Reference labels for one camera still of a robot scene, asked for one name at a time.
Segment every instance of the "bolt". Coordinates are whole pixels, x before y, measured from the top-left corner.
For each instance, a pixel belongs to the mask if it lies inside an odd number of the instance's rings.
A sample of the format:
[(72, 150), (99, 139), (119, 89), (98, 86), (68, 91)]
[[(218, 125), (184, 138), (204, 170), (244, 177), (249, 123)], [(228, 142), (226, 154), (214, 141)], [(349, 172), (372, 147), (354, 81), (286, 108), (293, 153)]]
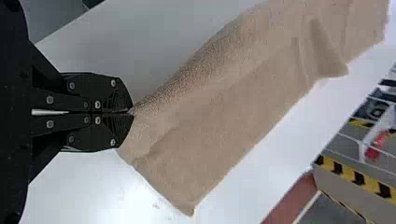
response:
[(99, 101), (96, 101), (96, 102), (95, 102), (95, 108), (96, 108), (96, 109), (99, 109), (100, 106), (101, 106), (100, 102), (99, 102)]
[(84, 118), (84, 123), (89, 123), (90, 122), (90, 117), (85, 117)]
[(48, 128), (48, 129), (53, 128), (53, 125), (54, 125), (53, 120), (48, 120), (48, 121), (47, 121), (47, 128)]
[(99, 117), (95, 118), (95, 124), (100, 124), (100, 122), (102, 122), (102, 120)]
[(52, 96), (47, 96), (47, 104), (49, 104), (49, 105), (53, 104), (53, 97)]
[(74, 143), (75, 137), (73, 135), (69, 136), (69, 143)]
[(73, 89), (75, 89), (76, 88), (76, 84), (74, 83), (74, 82), (70, 82), (69, 83), (69, 89), (70, 90), (73, 90)]

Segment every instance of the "white surface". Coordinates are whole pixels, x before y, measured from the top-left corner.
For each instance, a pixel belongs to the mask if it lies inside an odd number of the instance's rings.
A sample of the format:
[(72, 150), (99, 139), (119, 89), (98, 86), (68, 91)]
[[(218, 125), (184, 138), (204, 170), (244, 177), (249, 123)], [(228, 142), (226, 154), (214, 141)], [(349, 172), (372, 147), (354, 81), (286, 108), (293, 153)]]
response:
[[(106, 0), (37, 46), (61, 71), (121, 77), (138, 100), (256, 2)], [(391, 41), (351, 63), (349, 76), (316, 85), (205, 197), (194, 218), (172, 209), (109, 150), (58, 155), (31, 184), (21, 223), (259, 223), (388, 72), (396, 60)]]

